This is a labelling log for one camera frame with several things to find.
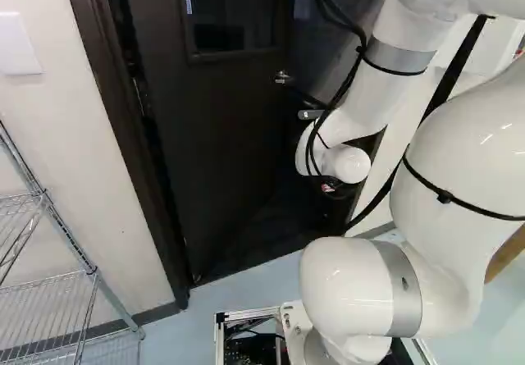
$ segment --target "metal wire shelving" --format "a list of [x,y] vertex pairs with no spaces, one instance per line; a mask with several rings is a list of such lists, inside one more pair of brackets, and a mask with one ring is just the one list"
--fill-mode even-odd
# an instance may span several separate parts
[[[75,239],[50,195],[39,183],[0,121],[4,149],[27,187],[27,194],[0,196],[0,365],[103,365],[139,363],[143,329]],[[2,286],[43,214],[76,257],[81,271],[10,287]],[[86,340],[97,293],[128,328]]]
[[0,364],[79,363],[97,288],[85,271],[1,288]]
[[43,194],[0,197],[0,286],[45,209]]

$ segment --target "door frame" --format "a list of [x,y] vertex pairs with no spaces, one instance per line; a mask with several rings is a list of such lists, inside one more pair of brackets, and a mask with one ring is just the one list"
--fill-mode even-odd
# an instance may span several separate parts
[[180,228],[170,215],[155,171],[135,89],[107,0],[71,0],[98,90],[173,295],[176,311],[189,300],[188,265]]

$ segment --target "black strap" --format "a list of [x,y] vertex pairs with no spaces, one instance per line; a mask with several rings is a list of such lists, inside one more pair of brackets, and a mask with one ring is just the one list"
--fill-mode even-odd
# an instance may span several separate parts
[[477,207],[476,205],[472,205],[471,203],[468,203],[466,201],[463,201],[462,199],[459,199],[455,197],[450,191],[447,191],[445,189],[442,189],[441,187],[438,187],[434,185],[429,180],[425,179],[423,176],[419,174],[409,163],[409,160],[407,160],[406,152],[403,155],[403,164],[407,168],[407,170],[412,174],[414,178],[416,178],[419,182],[421,182],[422,185],[424,185],[427,189],[433,191],[437,194],[437,200],[440,203],[455,203],[456,205],[459,205],[462,208],[468,209],[469,211],[479,213],[483,216],[492,217],[493,219],[498,220],[506,220],[506,221],[525,221],[525,216],[510,216],[510,215],[504,215],[502,213],[498,212],[492,212],[484,208]]
[[368,59],[368,58],[366,57],[366,54],[365,54],[365,56],[363,56],[363,61],[364,61],[365,63],[367,63],[370,67],[375,68],[376,70],[379,70],[379,71],[385,72],[386,74],[392,74],[392,75],[400,75],[400,76],[416,76],[416,75],[421,75],[423,72],[425,72],[425,71],[427,70],[426,67],[425,67],[424,70],[421,70],[421,71],[415,71],[415,72],[406,72],[406,71],[389,70],[388,68],[378,66],[376,63],[372,62],[370,59]]

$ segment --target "light switch plate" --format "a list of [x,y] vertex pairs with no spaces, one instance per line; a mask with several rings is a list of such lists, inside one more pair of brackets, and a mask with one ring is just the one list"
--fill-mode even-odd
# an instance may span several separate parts
[[0,12],[0,73],[34,75],[42,72],[20,13]]

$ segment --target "metal frame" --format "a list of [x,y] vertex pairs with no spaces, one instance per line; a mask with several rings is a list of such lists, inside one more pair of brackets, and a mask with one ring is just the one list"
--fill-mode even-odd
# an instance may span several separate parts
[[87,253],[82,249],[80,244],[76,241],[75,236],[71,232],[69,226],[62,220],[62,217],[58,213],[53,201],[51,200],[49,193],[46,192],[45,188],[39,183],[37,177],[31,171],[29,166],[26,164],[21,153],[15,146],[11,136],[7,132],[6,127],[0,121],[0,140],[6,150],[7,155],[12,160],[14,167],[18,170],[21,178],[24,180],[28,190],[33,196],[42,195],[45,200],[46,210],[51,217],[52,222],[57,228],[57,232],[63,239],[64,243],[67,244],[70,251],[76,257],[80,265],[86,271],[86,274],[94,281],[98,282],[98,289],[104,293],[107,301],[115,308],[122,320],[129,326],[129,328],[137,334],[142,340],[145,337],[144,330],[133,321],[131,315],[126,311],[126,308],[122,302],[117,298],[112,289],[107,285],[103,278],[102,273],[98,270],[97,266],[89,259]]
[[277,325],[281,322],[280,307],[240,310],[236,312],[216,313],[213,339],[215,341],[215,364],[224,365],[224,339],[225,324],[227,322],[242,322],[263,319],[264,322],[271,318],[276,319]]

